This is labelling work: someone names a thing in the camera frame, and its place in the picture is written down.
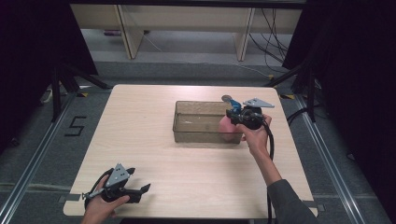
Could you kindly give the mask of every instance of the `black curtain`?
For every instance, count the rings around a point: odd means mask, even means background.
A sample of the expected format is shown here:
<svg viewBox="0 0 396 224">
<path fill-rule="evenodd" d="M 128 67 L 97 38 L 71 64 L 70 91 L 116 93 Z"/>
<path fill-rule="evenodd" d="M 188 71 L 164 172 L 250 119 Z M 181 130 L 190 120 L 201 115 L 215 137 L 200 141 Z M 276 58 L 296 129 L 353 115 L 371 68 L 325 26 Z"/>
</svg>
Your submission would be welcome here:
<svg viewBox="0 0 396 224">
<path fill-rule="evenodd" d="M 97 71 L 67 2 L 2 0 L 0 10 L 1 153 L 38 106 L 57 64 Z"/>
<path fill-rule="evenodd" d="M 290 41 L 288 54 L 283 62 L 283 67 L 288 69 L 301 64 L 306 58 L 320 28 L 329 18 L 333 6 L 336 4 L 334 0 L 307 0 L 306 2 L 312 5 L 320 4 L 318 7 L 306 7 L 301 13 Z"/>
<path fill-rule="evenodd" d="M 316 78 L 332 120 L 396 223 L 395 12 L 392 0 L 344 1 L 337 11 L 331 47 L 325 49 L 325 57 L 319 54 Z M 329 13 L 303 11 L 285 67 L 303 61 Z"/>
</svg>

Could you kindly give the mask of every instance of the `transparent plastic container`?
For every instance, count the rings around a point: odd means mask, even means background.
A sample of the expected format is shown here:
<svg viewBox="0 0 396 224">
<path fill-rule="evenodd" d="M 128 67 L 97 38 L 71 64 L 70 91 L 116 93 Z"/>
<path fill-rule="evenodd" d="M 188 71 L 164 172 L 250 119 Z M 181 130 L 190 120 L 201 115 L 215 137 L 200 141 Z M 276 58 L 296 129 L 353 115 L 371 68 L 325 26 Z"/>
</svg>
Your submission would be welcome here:
<svg viewBox="0 0 396 224">
<path fill-rule="evenodd" d="M 239 144 L 242 133 L 219 132 L 220 121 L 230 108 L 224 102 L 177 101 L 175 142 Z"/>
</svg>

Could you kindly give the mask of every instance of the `pink object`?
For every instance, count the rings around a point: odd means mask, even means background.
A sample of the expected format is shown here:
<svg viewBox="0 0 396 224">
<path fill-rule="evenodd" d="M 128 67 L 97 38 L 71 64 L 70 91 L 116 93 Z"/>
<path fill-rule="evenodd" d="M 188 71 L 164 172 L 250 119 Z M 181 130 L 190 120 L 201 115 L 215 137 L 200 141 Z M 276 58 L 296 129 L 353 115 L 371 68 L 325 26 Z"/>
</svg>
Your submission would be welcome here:
<svg viewBox="0 0 396 224">
<path fill-rule="evenodd" d="M 227 142 L 232 141 L 238 136 L 238 134 L 236 134 L 236 126 L 231 124 L 231 120 L 227 116 L 221 119 L 218 131 L 222 133 L 221 137 Z"/>
</svg>

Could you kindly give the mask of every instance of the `printed number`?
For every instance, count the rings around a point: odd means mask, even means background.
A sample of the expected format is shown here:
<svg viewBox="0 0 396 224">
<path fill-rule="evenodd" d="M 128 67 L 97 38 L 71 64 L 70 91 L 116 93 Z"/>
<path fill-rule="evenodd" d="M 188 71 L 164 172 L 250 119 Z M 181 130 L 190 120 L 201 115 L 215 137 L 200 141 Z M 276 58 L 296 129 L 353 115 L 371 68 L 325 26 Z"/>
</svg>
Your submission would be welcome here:
<svg viewBox="0 0 396 224">
<path fill-rule="evenodd" d="M 69 125 L 69 128 L 76 128 L 78 129 L 78 133 L 67 133 L 64 136 L 66 137 L 76 137 L 76 136 L 80 136 L 82 133 L 82 130 L 84 129 L 84 126 L 81 125 L 74 125 L 74 122 L 76 121 L 76 119 L 85 119 L 87 117 L 85 116 L 74 116 L 72 123 Z"/>
</svg>

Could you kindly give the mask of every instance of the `metal rail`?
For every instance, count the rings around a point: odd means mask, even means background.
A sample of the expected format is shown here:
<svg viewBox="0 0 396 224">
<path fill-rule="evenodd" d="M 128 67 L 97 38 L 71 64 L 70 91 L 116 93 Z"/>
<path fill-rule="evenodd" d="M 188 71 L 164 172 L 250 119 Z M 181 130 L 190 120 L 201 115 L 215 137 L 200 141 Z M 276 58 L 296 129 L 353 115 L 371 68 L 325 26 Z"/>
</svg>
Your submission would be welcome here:
<svg viewBox="0 0 396 224">
<path fill-rule="evenodd" d="M 35 154 L 33 155 L 32 159 L 30 159 L 29 164 L 26 166 L 23 174 L 21 175 L 20 179 L 18 180 L 17 184 L 15 185 L 14 189 L 8 195 L 6 202 L 2 205 L 0 211 L 0 220 L 2 224 L 8 223 L 12 216 L 14 215 L 15 211 L 18 208 L 18 205 L 21 202 L 21 199 L 29 186 L 29 183 L 35 176 L 38 167 L 40 166 L 41 162 L 44 159 L 44 156 L 47 153 L 50 143 L 52 142 L 55 134 L 57 133 L 60 124 L 64 119 L 64 115 L 67 112 L 67 109 L 76 98 L 75 93 L 69 93 L 67 98 L 64 102 L 64 109 L 62 110 L 59 117 L 51 123 L 49 128 L 47 129 L 46 134 L 44 135 L 43 139 L 40 142 Z"/>
<path fill-rule="evenodd" d="M 302 96 L 296 96 L 296 102 L 300 109 L 305 108 L 306 104 Z M 361 213 L 361 210 L 358 207 L 354 197 L 352 196 L 351 191 L 349 190 L 347 183 L 342 177 L 340 171 L 338 170 L 337 165 L 332 158 L 332 154 L 324 142 L 316 123 L 311 121 L 311 118 L 306 113 L 303 113 L 303 118 L 305 124 L 311 133 L 312 138 L 314 139 L 315 145 L 317 146 L 320 157 L 322 158 L 324 165 L 326 167 L 327 172 L 332 180 L 332 183 L 335 189 L 338 192 L 338 195 L 343 203 L 346 213 L 350 218 L 352 223 L 366 223 L 364 217 Z"/>
</svg>

